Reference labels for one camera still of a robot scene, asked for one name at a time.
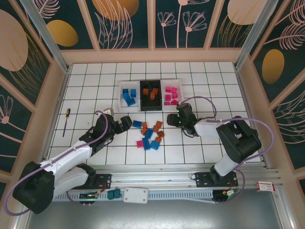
white tiled floor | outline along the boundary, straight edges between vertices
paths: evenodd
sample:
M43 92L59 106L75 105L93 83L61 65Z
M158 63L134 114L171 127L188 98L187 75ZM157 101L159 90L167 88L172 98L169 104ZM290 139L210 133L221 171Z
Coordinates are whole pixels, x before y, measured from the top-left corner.
M216 163L225 154L218 138L185 136L180 128L169 126L169 113L138 112L120 114L118 110L119 81L149 79L180 79L184 98L201 95L211 98L217 107L217 119L236 115L247 117L239 85L230 62L177 63L95 63L74 64L62 103L61 114L53 135L49 158L73 145L95 125L95 110L112 107L114 119L129 115L132 120L146 121L150 128L162 121L165 138L160 148L144 151L136 147L141 140L140 129L116 135L114 141L87 160L89 165L196 164ZM190 100L198 118L213 115L212 106L204 100ZM62 137L65 113L71 109L65 137Z

screwdriver handle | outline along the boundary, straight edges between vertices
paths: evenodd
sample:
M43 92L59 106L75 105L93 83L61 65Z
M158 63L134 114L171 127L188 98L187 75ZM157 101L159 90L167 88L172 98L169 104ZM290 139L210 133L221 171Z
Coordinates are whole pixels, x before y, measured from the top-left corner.
M67 109L66 118L69 118L70 112L71 112L71 109L70 109L70 108L68 108L68 109Z

orange block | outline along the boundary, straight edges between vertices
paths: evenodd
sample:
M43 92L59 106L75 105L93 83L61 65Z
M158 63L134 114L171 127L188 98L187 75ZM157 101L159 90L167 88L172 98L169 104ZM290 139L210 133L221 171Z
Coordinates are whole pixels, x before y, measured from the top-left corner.
M157 121L156 126L161 128L162 127L163 122Z
M156 137L156 139L155 139L154 141L160 144L160 143L161 143L161 141L162 141L162 138L160 138L160 137Z
M146 128L146 129L147 129L147 123L146 123L146 122L143 122L143 123L142 123L142 126L143 126L143 128Z
M141 130L141 134L142 134L143 136L145 136L146 132L147 132L147 128L143 128L143 129Z
M158 137L164 137L164 132L163 131L159 131L158 132Z
M153 93L153 92L151 92L151 100L154 100L154 99L155 99L155 97L156 97L156 94L155 94L155 93Z
M158 88L153 88L152 92L155 93L155 94L158 94L158 90L159 90Z
M147 88L143 88L143 94L148 95L148 89Z
M160 127L158 127L157 125L154 125L154 126L153 126L153 131L154 131L155 133L158 133L158 132L159 132L159 129L160 129Z

gold circle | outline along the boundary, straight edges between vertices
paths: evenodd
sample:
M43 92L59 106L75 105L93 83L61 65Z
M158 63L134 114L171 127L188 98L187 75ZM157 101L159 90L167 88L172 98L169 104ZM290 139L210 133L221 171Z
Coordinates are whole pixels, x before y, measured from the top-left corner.
M277 49L270 50L263 60L263 79L266 83L273 84L281 76L285 65L284 55Z
M19 71L28 58L28 39L23 27L9 13L0 10L0 66Z
M92 0L96 10L105 18L113 21L119 20L119 7L120 4L122 10L125 8L132 17L139 8L139 0Z
M228 17L237 25L253 24L262 11L266 0L230 0Z
M53 20L47 24L54 40L59 45L71 47L77 44L78 36L75 29L62 20Z

screwdriver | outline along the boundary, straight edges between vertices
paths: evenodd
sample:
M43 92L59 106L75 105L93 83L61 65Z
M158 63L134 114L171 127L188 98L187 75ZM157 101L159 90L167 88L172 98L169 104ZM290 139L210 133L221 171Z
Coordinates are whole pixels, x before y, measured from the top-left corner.
M70 112L71 112L71 109L70 109L70 108L68 108L68 109L67 109L67 114L66 114L66 123L65 123L65 127L63 128L62 137L65 137L66 127L67 127L67 121L68 121L68 118L69 118Z

